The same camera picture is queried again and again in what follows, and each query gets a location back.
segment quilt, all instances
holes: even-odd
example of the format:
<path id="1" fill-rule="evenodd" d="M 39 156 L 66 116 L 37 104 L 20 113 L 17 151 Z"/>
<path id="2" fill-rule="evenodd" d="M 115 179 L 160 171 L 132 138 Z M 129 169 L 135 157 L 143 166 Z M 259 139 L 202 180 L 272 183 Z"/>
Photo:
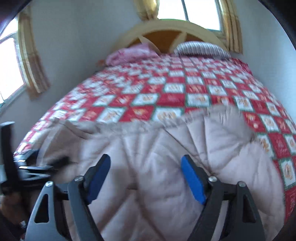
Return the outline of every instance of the quilt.
<path id="1" fill-rule="evenodd" d="M 29 149 L 55 118 L 161 121 L 214 104 L 237 106 L 276 165 L 286 218 L 296 199 L 296 128 L 276 97 L 237 59 L 170 56 L 107 67 L 59 100 L 33 126 L 15 155 Z"/>

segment headboard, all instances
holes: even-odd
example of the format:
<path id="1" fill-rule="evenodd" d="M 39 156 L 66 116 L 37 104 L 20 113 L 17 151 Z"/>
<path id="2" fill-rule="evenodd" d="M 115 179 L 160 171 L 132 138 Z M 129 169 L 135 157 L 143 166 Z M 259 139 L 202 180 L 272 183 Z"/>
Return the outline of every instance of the headboard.
<path id="1" fill-rule="evenodd" d="M 137 24 L 120 36 L 112 51 L 141 42 L 152 42 L 161 53 L 172 53 L 178 44 L 187 41 L 203 41 L 227 50 L 211 31 L 182 20 L 157 19 Z"/>

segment plaid curtain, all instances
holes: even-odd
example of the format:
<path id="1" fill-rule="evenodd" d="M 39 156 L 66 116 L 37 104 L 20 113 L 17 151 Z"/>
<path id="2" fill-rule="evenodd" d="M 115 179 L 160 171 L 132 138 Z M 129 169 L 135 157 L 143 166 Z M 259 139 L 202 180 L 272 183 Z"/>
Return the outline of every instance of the plaid curtain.
<path id="1" fill-rule="evenodd" d="M 226 47 L 229 51 L 243 53 L 242 32 L 233 0 L 220 0 Z"/>
<path id="2" fill-rule="evenodd" d="M 156 19 L 160 0 L 134 0 L 137 13 L 142 20 Z"/>
<path id="3" fill-rule="evenodd" d="M 49 82 L 35 47 L 30 7 L 18 16 L 18 47 L 20 66 L 29 95 L 31 98 L 38 97 L 49 88 Z"/>

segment window pane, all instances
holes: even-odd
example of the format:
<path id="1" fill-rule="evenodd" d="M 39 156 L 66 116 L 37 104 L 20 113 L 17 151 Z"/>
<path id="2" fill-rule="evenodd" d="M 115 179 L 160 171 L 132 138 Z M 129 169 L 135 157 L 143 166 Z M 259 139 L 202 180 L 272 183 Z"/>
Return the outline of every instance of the window pane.
<path id="1" fill-rule="evenodd" d="M 24 84 L 15 52 L 14 39 L 0 44 L 0 93 L 4 100 Z"/>
<path id="2" fill-rule="evenodd" d="M 190 22 L 221 31 L 215 0 L 184 0 Z"/>
<path id="3" fill-rule="evenodd" d="M 0 36 L 0 39 L 5 38 L 6 36 L 17 31 L 17 19 L 14 18 L 4 29 L 3 33 Z"/>
<path id="4" fill-rule="evenodd" d="M 181 0 L 161 0 L 159 4 L 159 19 L 186 20 Z"/>

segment checkered bedding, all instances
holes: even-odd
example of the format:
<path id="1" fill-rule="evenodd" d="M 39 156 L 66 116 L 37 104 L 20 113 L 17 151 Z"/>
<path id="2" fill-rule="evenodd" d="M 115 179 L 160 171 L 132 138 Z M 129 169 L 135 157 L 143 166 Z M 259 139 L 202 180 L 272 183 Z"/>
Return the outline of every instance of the checkered bedding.
<path id="1" fill-rule="evenodd" d="M 105 68 L 79 84 L 33 126 L 16 155 L 30 148 L 54 118 L 70 121 L 154 120 L 212 104 L 236 105 L 283 179 L 286 216 L 296 198 L 296 129 L 281 103 L 246 64 L 169 55 Z"/>

